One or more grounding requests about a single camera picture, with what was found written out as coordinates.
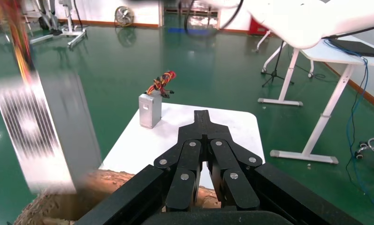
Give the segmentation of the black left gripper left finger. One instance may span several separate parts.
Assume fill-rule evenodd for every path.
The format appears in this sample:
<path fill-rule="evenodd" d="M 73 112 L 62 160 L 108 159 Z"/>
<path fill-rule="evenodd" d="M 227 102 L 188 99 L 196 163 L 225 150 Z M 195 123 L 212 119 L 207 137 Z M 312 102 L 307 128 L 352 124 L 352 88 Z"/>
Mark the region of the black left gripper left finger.
<path fill-rule="evenodd" d="M 154 160 L 154 166 L 164 171 L 167 212 L 189 211 L 196 202 L 203 147 L 201 128 L 202 112 L 195 110 L 194 122 L 178 129 L 176 144 Z"/>

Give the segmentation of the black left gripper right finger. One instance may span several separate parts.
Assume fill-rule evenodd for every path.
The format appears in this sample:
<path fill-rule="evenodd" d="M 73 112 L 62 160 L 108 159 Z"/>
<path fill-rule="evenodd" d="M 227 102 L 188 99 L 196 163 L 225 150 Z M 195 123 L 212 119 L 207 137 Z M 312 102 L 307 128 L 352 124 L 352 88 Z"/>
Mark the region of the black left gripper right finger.
<path fill-rule="evenodd" d="M 252 187 L 253 172 L 263 160 L 236 143 L 227 126 L 211 122 L 208 110 L 203 111 L 203 139 L 207 143 L 207 166 L 222 207 L 258 209 L 260 200 Z"/>

